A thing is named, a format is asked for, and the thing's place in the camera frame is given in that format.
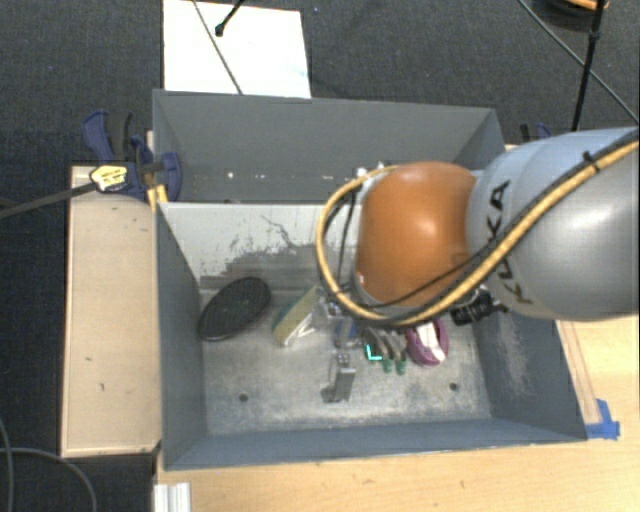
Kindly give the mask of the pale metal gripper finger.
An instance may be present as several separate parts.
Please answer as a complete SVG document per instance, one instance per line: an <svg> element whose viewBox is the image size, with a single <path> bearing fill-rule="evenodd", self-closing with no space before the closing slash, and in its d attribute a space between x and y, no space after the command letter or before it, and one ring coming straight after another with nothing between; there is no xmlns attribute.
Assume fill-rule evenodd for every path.
<svg viewBox="0 0 640 512"><path fill-rule="evenodd" d="M349 353L339 352L336 355L336 363L335 400L348 400L351 395L357 370L351 363L351 356Z"/></svg>
<svg viewBox="0 0 640 512"><path fill-rule="evenodd" d="M335 395L335 382L337 377L337 356L332 355L328 367L326 385L321 389L321 398L324 403L333 403Z"/></svg>

